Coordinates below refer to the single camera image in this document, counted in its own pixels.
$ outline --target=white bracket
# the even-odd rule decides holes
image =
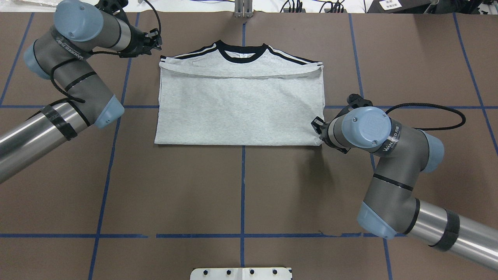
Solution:
[[[194,269],[190,280],[292,280],[291,268]]]
[[[252,17],[252,0],[235,0],[235,17]]]

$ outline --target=light blue joint cap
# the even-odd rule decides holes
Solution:
[[[40,78],[48,80],[50,79],[50,76],[41,69],[40,64],[38,64],[38,61],[36,60],[36,57],[34,56],[34,42],[31,44],[31,46],[28,47],[28,49],[24,52],[24,55],[22,56],[24,58],[24,62],[26,63],[26,66],[34,72],[36,75],[38,75]]]
[[[95,125],[98,128],[102,129],[106,125],[112,123],[113,121],[121,117],[124,112],[125,108],[123,107],[123,105],[121,105],[121,102],[119,102],[119,100],[116,98],[116,95],[113,95],[111,100],[109,100],[107,105],[104,107],[104,110],[102,110],[102,113],[100,113],[100,116],[95,121]]]
[[[391,120],[377,107],[360,107],[344,116],[342,133],[359,148],[378,147],[391,133]]]
[[[76,42],[89,41],[102,31],[104,17],[88,3],[63,0],[54,13],[54,24],[64,37]]]
[[[427,134],[425,131],[422,132],[425,134],[427,142],[429,143],[429,159],[427,160],[427,165],[422,172],[431,173],[436,170],[437,166],[443,161],[444,145],[438,138]]]
[[[396,231],[365,202],[362,202],[362,207],[356,220],[362,228],[384,239],[393,239],[396,235]]]

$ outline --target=black neckline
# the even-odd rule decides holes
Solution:
[[[263,44],[261,46],[248,46],[248,47],[241,47],[241,46],[231,46],[225,44],[223,41],[218,40],[216,41],[216,48],[220,52],[220,54],[228,61],[234,62],[234,63],[248,63],[248,62],[253,62],[260,58],[263,53],[268,49],[268,45]],[[238,53],[253,53],[251,57],[248,58],[236,58],[236,57],[231,57],[227,54],[227,51],[230,52],[238,52]]]

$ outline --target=blue tape grid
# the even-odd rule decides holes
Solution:
[[[356,64],[356,71],[357,71],[357,76],[358,76],[358,84],[359,84],[359,90],[360,90],[360,95],[363,97],[364,96],[364,91],[363,91],[363,85],[362,85],[362,80],[361,80],[361,72],[360,72],[360,65],[358,61],[358,52],[356,48],[356,41],[355,41],[355,34],[354,34],[354,28],[353,28],[353,19],[351,14],[349,16],[349,23],[350,23],[350,30],[351,30],[351,40],[353,44],[353,52],[354,52],[354,57],[355,57],[355,64]],[[21,43],[19,45],[19,48],[17,50],[14,62],[12,64],[12,67],[10,69],[9,75],[7,77],[2,95],[0,97],[0,108],[25,108],[25,109],[40,109],[43,108],[44,105],[3,105],[3,100],[5,98],[6,92],[8,90],[8,86],[10,83],[10,80],[12,78],[12,75],[15,70],[15,66],[17,64],[18,58],[20,56],[21,50],[23,48],[23,45],[25,43],[25,39],[27,36],[27,33],[29,31],[29,28],[31,26],[31,23],[33,21],[34,13],[31,13],[28,24],[26,26],[26,29],[24,31]],[[486,110],[493,110],[493,109],[498,109],[498,106],[485,106],[481,97],[481,94],[479,92],[479,88],[477,85],[477,82],[474,77],[474,73],[472,71],[472,67],[470,65],[469,59],[467,57],[467,52],[465,50],[465,46],[462,40],[462,36],[460,33],[460,27],[458,25],[458,20],[457,16],[455,13],[453,13],[453,19],[455,22],[455,28],[456,32],[458,35],[458,40],[460,42],[460,46],[462,48],[462,54],[465,59],[465,62],[467,64],[469,74],[472,79],[472,83],[474,85],[474,88],[476,90],[477,97],[479,99],[480,106],[450,106],[451,108],[454,109],[479,109],[482,110],[484,118],[486,120],[486,125],[488,127],[491,139],[493,141],[495,151],[498,154],[498,145],[497,141],[495,138],[495,135],[493,133],[491,124],[489,122]],[[139,13],[137,14],[137,18],[135,21],[135,25],[138,25],[139,21]],[[246,24],[243,24],[243,29],[242,29],[242,46],[246,45]],[[125,100],[125,94],[126,94],[126,86],[128,82],[128,77],[129,77],[129,71],[131,67],[131,59],[128,60],[128,66],[126,70],[126,77],[124,81],[124,86],[123,86],[123,94],[121,97],[121,103],[124,103]],[[127,109],[158,109],[158,105],[125,105],[124,106]],[[325,106],[326,109],[341,109],[343,106]],[[388,109],[391,106],[377,106],[381,109]],[[430,107],[425,108],[425,107],[404,107],[402,109],[432,109]],[[0,234],[0,238],[94,238],[95,243],[94,243],[94,251],[92,254],[92,260],[91,260],[91,265],[90,265],[90,271],[89,271],[89,280],[92,279],[93,277],[93,270],[95,268],[95,261],[97,257],[97,250],[98,250],[98,244],[99,244],[99,239],[100,238],[148,238],[148,236],[142,235],[142,234],[101,234],[101,229],[102,229],[102,221],[103,221],[103,216],[104,216],[104,209],[105,209],[105,204],[107,200],[107,193],[108,193],[108,188],[109,188],[109,181],[110,181],[110,176],[111,176],[111,169],[112,165],[114,162],[114,154],[116,150],[116,141],[117,141],[117,136],[118,136],[118,131],[120,127],[121,119],[118,119],[116,123],[116,130],[115,130],[115,135],[113,139],[113,146],[112,146],[112,151],[111,151],[111,158],[109,161],[109,166],[108,166],[108,174],[106,178],[106,183],[104,187],[104,194],[103,194],[103,199],[102,199],[102,205],[101,205],[101,211],[99,215],[99,222],[97,226],[97,231],[95,234],[14,234],[14,233],[3,233]],[[242,162],[241,162],[241,176],[242,176],[242,181],[241,181],[241,233],[240,234],[157,234],[156,238],[161,239],[161,238],[240,238],[241,240],[241,267],[245,266],[245,261],[244,261],[244,239],[245,238],[358,238],[358,237],[377,237],[371,233],[344,233],[340,236],[333,236],[333,235],[325,235],[322,233],[300,233],[300,234],[289,234],[289,233],[281,233],[281,234],[246,234],[245,233],[245,157],[246,157],[246,147],[242,146]],[[374,164],[374,159],[373,156],[371,156],[371,161],[372,161],[372,167],[375,170],[375,164]],[[396,237],[405,237],[403,234],[397,234]],[[383,247],[384,247],[384,253],[385,253],[385,259],[386,259],[386,264],[387,264],[387,272],[388,272],[388,277],[389,280],[392,280],[392,271],[391,271],[391,264],[390,264],[390,257],[389,257],[389,250],[388,250],[388,245],[386,240],[382,240],[383,242]]]

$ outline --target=gray robot arm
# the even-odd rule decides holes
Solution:
[[[327,145],[342,152],[357,147],[380,157],[358,223],[385,239],[403,233],[498,271],[497,230],[412,196],[419,173],[432,172],[442,161],[441,141],[379,108],[363,106],[329,123],[318,117],[312,122]]]
[[[47,105],[0,137],[0,183],[88,126],[103,128],[124,113],[86,59],[95,47],[115,50],[120,57],[160,49],[160,31],[147,34],[130,25],[123,11],[126,4],[127,0],[104,0],[97,8],[64,0],[54,13],[54,26],[28,47],[24,60],[30,70],[58,81],[68,98]]]

